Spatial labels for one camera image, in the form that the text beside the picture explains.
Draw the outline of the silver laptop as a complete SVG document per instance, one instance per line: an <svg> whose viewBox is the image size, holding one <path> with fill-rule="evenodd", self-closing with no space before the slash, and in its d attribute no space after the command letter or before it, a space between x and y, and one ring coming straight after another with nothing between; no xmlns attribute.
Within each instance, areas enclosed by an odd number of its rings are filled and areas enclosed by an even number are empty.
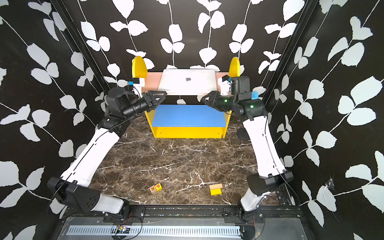
<svg viewBox="0 0 384 240"><path fill-rule="evenodd" d="M217 90L215 71L208 69L165 69L158 90L174 96L207 94Z"/></svg>

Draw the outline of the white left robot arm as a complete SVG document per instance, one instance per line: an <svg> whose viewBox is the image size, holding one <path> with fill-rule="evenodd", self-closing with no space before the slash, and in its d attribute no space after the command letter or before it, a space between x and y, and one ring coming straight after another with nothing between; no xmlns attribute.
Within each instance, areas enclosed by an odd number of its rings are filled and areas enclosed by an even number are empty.
<svg viewBox="0 0 384 240"><path fill-rule="evenodd" d="M52 177L48 181L47 186L53 193L53 199L84 213L96 211L120 218L127 217L128 201L92 190L89 185L107 153L126 132L131 119L143 112L155 110L166 96L165 91L140 94L136 89L121 87L109 90L105 116L97 125L91 141L59 178Z"/></svg>

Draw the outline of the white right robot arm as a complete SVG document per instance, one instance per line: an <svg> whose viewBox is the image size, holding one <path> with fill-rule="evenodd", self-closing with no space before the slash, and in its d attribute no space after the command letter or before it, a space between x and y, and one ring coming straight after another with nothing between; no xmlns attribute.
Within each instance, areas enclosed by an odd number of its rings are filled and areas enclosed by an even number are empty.
<svg viewBox="0 0 384 240"><path fill-rule="evenodd" d="M258 172L247 176L249 188L240 203L244 212L254 211L273 190L294 179L293 173L285 168L276 151L265 106L257 92L224 96L218 91L212 91L203 96L201 101L220 112L232 112L247 118L239 132L251 141Z"/></svg>

